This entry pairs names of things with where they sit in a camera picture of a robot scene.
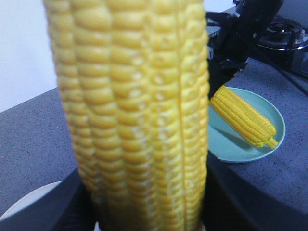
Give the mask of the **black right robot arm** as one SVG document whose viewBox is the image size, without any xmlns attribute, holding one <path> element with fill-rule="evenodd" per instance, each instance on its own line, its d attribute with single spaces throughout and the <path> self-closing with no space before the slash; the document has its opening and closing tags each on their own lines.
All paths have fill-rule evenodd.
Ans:
<svg viewBox="0 0 308 231">
<path fill-rule="evenodd" d="M 220 28 L 208 42 L 209 98 L 246 67 L 250 53 L 282 4 L 281 0 L 241 0 L 232 14 L 206 13 L 207 23 Z"/>
</svg>

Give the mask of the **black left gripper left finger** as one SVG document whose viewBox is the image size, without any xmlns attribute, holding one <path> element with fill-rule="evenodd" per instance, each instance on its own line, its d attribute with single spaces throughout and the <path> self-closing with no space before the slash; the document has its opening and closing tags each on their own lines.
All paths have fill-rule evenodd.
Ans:
<svg viewBox="0 0 308 231">
<path fill-rule="evenodd" d="M 45 196 L 0 221 L 2 231 L 94 231 L 89 195 L 74 170 Z"/>
</svg>

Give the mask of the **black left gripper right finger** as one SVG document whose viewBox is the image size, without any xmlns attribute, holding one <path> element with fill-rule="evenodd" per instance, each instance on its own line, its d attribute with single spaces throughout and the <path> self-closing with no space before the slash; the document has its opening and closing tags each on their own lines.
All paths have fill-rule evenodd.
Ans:
<svg viewBox="0 0 308 231">
<path fill-rule="evenodd" d="M 207 231 L 306 231 L 307 214 L 237 176 L 209 153 L 202 222 Z"/>
</svg>

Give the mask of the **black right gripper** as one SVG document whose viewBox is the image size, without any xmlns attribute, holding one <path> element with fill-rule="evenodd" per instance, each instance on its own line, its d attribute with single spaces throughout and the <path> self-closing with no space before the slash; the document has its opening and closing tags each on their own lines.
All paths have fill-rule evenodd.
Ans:
<svg viewBox="0 0 308 231">
<path fill-rule="evenodd" d="M 254 22 L 252 14 L 208 15 L 208 24 L 220 28 L 215 36 L 210 37 L 208 43 L 212 49 L 208 63 L 209 99 L 230 81 L 236 72 L 245 68 Z"/>
</svg>

